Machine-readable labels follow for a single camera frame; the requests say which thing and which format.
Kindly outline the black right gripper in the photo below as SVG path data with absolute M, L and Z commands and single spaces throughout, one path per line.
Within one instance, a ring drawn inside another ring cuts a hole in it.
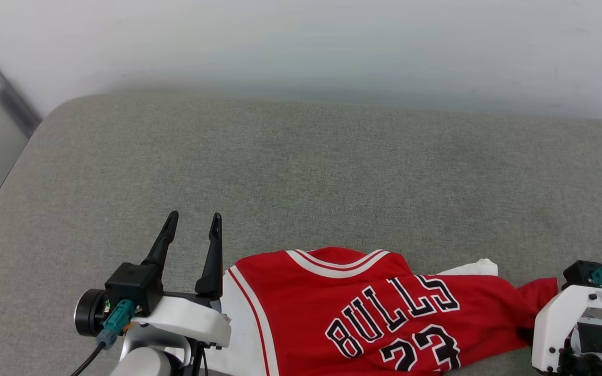
M 565 343 L 562 374 L 602 375 L 602 319 L 579 319 Z

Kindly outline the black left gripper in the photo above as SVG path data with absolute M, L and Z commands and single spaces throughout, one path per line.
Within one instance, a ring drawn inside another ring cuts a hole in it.
M 169 213 L 153 246 L 142 261 L 143 265 L 165 267 L 169 246 L 176 235 L 179 212 Z M 209 231 L 209 250 L 203 267 L 201 278 L 196 281 L 194 292 L 197 297 L 219 300 L 223 295 L 224 255 L 223 255 L 223 220 L 220 213 L 215 213 Z M 76 331 L 81 336 L 96 337 L 103 329 L 107 319 L 107 291 L 89 289 L 79 298 L 74 312 Z

